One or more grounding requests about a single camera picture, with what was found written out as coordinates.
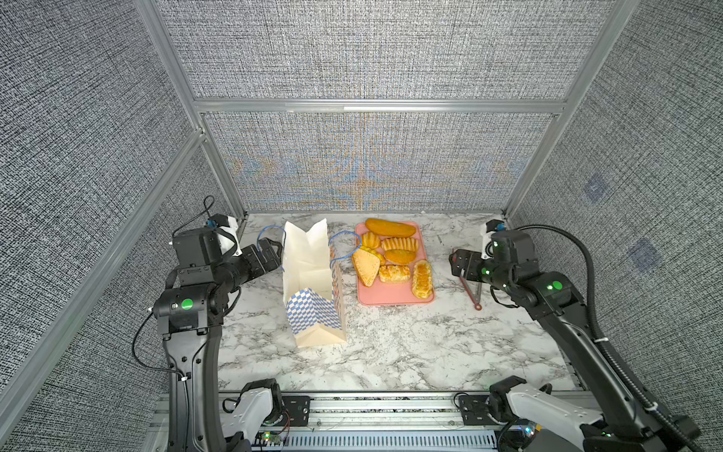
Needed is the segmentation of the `red kitchen tongs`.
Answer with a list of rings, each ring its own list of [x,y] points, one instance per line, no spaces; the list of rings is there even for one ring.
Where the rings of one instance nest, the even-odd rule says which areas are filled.
[[[476,311],[481,311],[481,310],[482,310],[482,306],[481,306],[481,303],[480,303],[481,288],[478,287],[477,290],[476,290],[476,292],[474,292],[474,291],[470,288],[470,284],[469,284],[469,282],[468,282],[467,279],[463,279],[463,278],[459,278],[459,277],[457,277],[457,278],[458,278],[459,281],[461,282],[461,285],[462,285],[462,287],[464,288],[467,296],[468,296],[469,299],[472,301],[473,306],[474,306],[474,310],[476,310]]]

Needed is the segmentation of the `long braided pastry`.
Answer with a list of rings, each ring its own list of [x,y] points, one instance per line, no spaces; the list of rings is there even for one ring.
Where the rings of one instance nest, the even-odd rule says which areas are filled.
[[[412,294],[417,299],[429,299],[433,295],[433,291],[431,265],[427,260],[420,260],[413,266]]]

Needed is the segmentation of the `checkered paper bag blue handles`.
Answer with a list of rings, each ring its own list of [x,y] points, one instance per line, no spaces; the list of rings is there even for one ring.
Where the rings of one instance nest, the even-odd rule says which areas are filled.
[[[327,220],[305,231],[292,222],[282,226],[284,311],[299,348],[348,342],[342,262],[360,248],[352,231],[330,235]]]

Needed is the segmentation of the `oval golden bread bun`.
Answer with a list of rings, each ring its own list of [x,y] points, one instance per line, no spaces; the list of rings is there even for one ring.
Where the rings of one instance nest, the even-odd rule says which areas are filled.
[[[407,266],[415,261],[416,252],[412,250],[386,250],[384,257],[391,264]]]

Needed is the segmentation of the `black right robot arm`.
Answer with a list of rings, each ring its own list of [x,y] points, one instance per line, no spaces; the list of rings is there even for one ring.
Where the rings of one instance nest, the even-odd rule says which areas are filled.
[[[488,412],[505,429],[523,420],[535,422],[582,451],[700,450],[700,428],[686,415],[674,415],[643,385],[600,327],[595,308],[595,271],[584,243],[560,228],[582,252],[587,292],[556,271],[543,272],[529,235],[531,226],[491,235],[490,258],[473,250],[449,256],[453,275],[502,291],[523,308],[557,343],[598,403],[591,414],[538,390],[519,377],[493,384]]]

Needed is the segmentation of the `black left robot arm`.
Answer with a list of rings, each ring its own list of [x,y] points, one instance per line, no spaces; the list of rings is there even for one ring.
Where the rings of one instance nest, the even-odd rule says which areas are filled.
[[[261,238],[240,248],[222,228],[204,226],[172,239],[178,265],[152,310],[169,377],[171,451],[249,451],[253,437],[225,433],[218,399],[218,353],[231,293],[282,265],[284,245]]]

